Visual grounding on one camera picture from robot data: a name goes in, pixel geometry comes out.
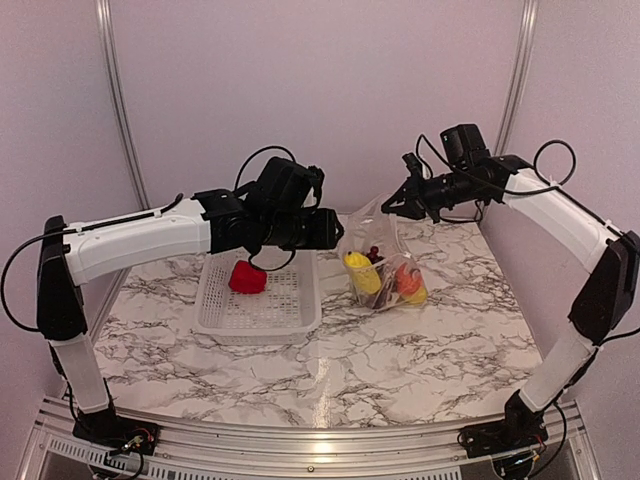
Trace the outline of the yellow toy corn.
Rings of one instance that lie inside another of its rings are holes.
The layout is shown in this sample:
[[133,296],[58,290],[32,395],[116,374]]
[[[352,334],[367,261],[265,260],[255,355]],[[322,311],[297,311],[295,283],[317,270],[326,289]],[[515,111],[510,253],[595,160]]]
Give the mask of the yellow toy corn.
[[403,300],[410,305],[422,305],[428,298],[428,292],[424,286],[419,287],[415,292],[404,295]]
[[374,295],[381,290],[380,276],[367,256],[357,251],[348,251],[343,261],[358,293]]

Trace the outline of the red toy bell pepper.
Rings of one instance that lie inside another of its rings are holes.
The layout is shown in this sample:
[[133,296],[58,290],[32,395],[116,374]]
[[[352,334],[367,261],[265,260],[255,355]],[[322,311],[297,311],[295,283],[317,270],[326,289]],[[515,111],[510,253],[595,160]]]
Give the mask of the red toy bell pepper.
[[238,260],[231,272],[228,285],[235,293],[260,294],[266,288],[267,278],[266,272],[254,268],[248,261]]

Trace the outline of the purple toy grape bunch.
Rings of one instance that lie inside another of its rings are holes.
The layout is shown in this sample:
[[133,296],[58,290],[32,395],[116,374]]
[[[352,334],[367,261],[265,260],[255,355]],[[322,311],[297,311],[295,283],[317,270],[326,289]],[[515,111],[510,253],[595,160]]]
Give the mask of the purple toy grape bunch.
[[383,256],[378,246],[371,246],[366,256],[378,272],[382,288],[377,294],[368,295],[365,306],[373,310],[383,310],[390,307],[398,299],[394,275],[398,267],[400,253],[393,252],[388,256]]

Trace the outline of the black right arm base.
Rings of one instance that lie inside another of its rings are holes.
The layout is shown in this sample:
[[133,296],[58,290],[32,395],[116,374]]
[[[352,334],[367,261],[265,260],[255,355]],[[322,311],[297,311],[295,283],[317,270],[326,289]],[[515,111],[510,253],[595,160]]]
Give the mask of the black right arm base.
[[478,458],[545,443],[548,438],[543,411],[530,410],[516,391],[507,400],[501,419],[464,426],[457,442],[468,458]]

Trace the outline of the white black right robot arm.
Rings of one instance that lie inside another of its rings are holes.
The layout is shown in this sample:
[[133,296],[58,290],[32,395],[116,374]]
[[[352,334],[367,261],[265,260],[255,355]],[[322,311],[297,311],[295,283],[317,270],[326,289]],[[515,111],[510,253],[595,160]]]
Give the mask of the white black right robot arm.
[[534,431],[534,419],[575,383],[594,361],[609,333],[630,309],[639,270],[639,238],[621,233],[547,183],[518,156],[489,157],[468,169],[426,179],[412,154],[403,158],[409,177],[386,200],[385,214],[439,222],[440,212],[468,201],[495,201],[522,214],[562,245],[588,277],[568,315],[569,325],[543,363],[507,401],[495,438],[515,448]]

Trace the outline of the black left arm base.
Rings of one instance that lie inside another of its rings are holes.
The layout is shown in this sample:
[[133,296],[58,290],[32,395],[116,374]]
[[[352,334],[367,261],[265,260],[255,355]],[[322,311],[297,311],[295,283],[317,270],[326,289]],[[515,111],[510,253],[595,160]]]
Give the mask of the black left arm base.
[[120,416],[112,403],[96,413],[85,414],[76,409],[73,435],[88,442],[110,447],[117,453],[129,451],[152,455],[155,451],[159,426],[152,422]]

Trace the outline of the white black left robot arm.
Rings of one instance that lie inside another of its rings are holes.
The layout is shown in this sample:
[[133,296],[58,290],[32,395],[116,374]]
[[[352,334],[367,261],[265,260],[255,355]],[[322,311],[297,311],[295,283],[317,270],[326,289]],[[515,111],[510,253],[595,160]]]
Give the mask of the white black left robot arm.
[[71,386],[86,426],[106,445],[125,438],[113,413],[81,300],[82,285],[116,271],[169,257],[238,248],[252,256],[264,246],[283,251],[331,250],[344,229],[337,213],[303,201],[216,189],[132,216],[67,226],[46,223],[38,266],[36,324]]

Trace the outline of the clear zip top bag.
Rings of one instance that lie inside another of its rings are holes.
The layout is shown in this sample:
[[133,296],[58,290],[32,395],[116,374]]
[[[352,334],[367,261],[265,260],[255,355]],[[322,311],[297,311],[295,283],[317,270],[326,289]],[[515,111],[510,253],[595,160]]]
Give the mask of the clear zip top bag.
[[421,306],[428,291],[417,261],[400,239],[396,217],[382,212],[382,194],[348,216],[338,246],[356,303],[370,310]]

